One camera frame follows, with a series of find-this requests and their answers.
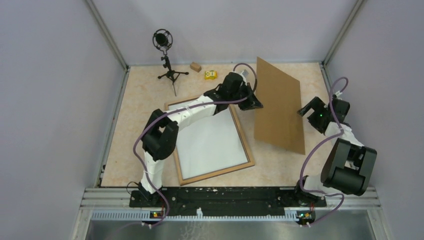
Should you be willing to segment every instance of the black mounting plate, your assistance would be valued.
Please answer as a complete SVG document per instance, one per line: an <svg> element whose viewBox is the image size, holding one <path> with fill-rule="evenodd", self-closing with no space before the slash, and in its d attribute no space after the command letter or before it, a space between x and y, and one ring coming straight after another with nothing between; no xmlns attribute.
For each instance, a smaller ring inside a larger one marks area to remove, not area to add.
<svg viewBox="0 0 424 240"><path fill-rule="evenodd" d="M305 207L295 196L294 187L162 187L169 202L169 216L282 216L284 208ZM130 208L161 208L165 205L157 192L147 200L139 190L131 192ZM315 207L326 207L324 200Z"/></svg>

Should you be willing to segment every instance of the wooden frame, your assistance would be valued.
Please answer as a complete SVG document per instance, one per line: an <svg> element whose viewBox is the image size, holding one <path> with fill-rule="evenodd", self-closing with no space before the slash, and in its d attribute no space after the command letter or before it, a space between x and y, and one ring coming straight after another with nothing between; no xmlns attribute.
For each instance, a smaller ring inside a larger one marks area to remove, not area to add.
<svg viewBox="0 0 424 240"><path fill-rule="evenodd" d="M171 105L180 104L180 103L189 102L189 101L194 101L197 98L198 97L188 97L188 98L178 100L178 101L167 102L167 103L165 103L165 110L169 110L169 106L171 106ZM234 171L237 171L237 170L249 168L249 167L252 167L252 166L255 165L255 161L254 161L251 149L250 149L250 147L247 143L246 136L245 136L245 133L243 132L242 126L240 124L240 120L237 117L236 110L235 110L233 105L229 105L228 108L229 108L229 111L231 113L232 120L234 121L235 128L237 129L238 137L240 138L241 145L243 146L244 153L246 154L247 162L242 163L242 164L238 164L238 165L235 165L235 166L223 168L223 169L220 169L220 170L208 172L208 173L201 174L201 175L198 175L198 176L183 179L183 174L182 174L181 165L180 165L180 159L179 159L179 156L178 156L178 150L175 147L175 150L173 151L172 155L173 155L173 158L175 160L176 171L177 171L177 174L178 174L178 180L179 180L179 184L181 186L186 185L186 184L195 183L195 182L198 182L198 181L201 181L201 180L213 178L213 177L216 177L216 176L219 176L219 175L231 173L231 172L234 172Z"/></svg>

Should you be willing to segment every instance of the table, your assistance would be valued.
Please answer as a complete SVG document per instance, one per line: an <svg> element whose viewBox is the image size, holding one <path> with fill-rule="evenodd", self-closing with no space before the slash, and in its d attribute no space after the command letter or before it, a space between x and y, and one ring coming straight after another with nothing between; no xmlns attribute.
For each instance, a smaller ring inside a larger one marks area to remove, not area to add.
<svg viewBox="0 0 424 240"><path fill-rule="evenodd" d="M101 182L102 187L125 187L130 181L139 182L143 176L143 166L133 154L133 145L144 129L147 120L155 109L164 109L167 102L192 96L200 96L207 90L222 83L234 64L202 65L199 73L190 69L189 65L175 65L175 71L189 72L181 75L175 82L177 96L174 96L172 82L167 78L158 79L166 72L161 65L132 66L122 99L119 116L116 122L106 168ZM313 97L320 97L328 102L328 94L318 63L276 63L275 67L300 81L301 101L304 106ZM237 71L247 67L240 66ZM218 78L204 80L204 71L215 70ZM250 73L247 80L254 81ZM194 182L185 187L262 187L262 186L294 186L299 179L300 169L306 155L289 152L283 148L254 139L254 111L240 111L237 115L252 151L255 166L227 173L217 177ZM325 137L316 131L303 118L305 134L305 150L308 154ZM319 174L332 149L330 142L325 143L311 158L305 173ZM142 144L137 151L143 157ZM179 186L175 161L171 155L165 159L162 183L164 186Z"/></svg>

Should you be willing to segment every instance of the small brown box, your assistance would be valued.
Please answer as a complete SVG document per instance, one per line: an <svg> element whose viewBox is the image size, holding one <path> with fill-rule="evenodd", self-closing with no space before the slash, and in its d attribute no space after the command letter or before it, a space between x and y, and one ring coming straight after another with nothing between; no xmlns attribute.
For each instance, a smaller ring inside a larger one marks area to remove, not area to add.
<svg viewBox="0 0 424 240"><path fill-rule="evenodd" d="M200 72L202 70L202 66L200 66L200 64L198 64L197 62L192 62L190 64L190 68L196 72Z"/></svg>

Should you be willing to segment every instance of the yellow object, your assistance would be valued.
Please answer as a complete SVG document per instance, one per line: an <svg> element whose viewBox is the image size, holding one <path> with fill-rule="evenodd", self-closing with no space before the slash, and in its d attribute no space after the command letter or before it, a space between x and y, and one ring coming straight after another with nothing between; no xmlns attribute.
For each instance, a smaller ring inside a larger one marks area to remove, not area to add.
<svg viewBox="0 0 424 240"><path fill-rule="evenodd" d="M214 79L216 79L217 77L218 77L218 73L217 73L217 71L210 70L210 71L205 71L205 72L204 72L204 79L205 79L205 80L208 80L208 79L210 79L210 80L214 80Z"/></svg>

